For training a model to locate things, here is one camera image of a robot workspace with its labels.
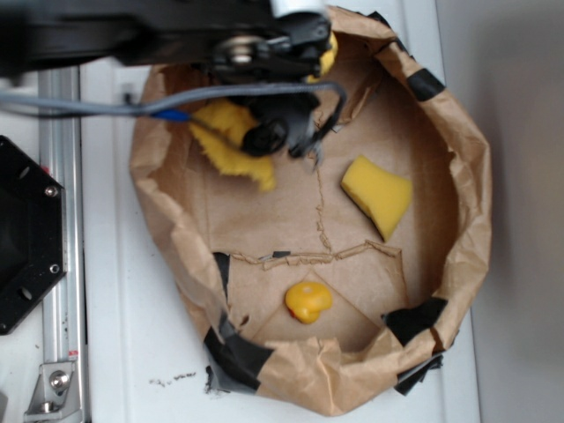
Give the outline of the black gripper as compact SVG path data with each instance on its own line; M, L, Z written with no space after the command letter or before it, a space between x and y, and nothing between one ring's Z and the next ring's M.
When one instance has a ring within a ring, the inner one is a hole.
M237 34L213 51L212 72L223 83L298 83L321 75L321 58L331 48L330 22L323 15L300 12L276 20L260 34ZM312 92L236 95L232 101L257 120L243 136L241 150L254 156L283 148L293 158L314 151L318 143L313 112L320 105Z

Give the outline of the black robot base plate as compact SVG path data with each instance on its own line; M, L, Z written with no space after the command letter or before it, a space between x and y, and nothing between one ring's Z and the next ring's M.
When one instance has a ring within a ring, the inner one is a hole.
M64 276L64 188L1 137L1 334L11 334Z

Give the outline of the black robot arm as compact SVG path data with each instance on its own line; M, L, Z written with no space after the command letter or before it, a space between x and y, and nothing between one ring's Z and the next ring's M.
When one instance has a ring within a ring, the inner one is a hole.
M218 80L149 104L79 106L32 100L43 117L151 116L180 120L178 107L228 98L258 123L242 150L260 157L286 148L319 153L329 124L316 128L316 93L331 24L322 1L4 1L1 75L78 66L113 57L125 66L190 64Z

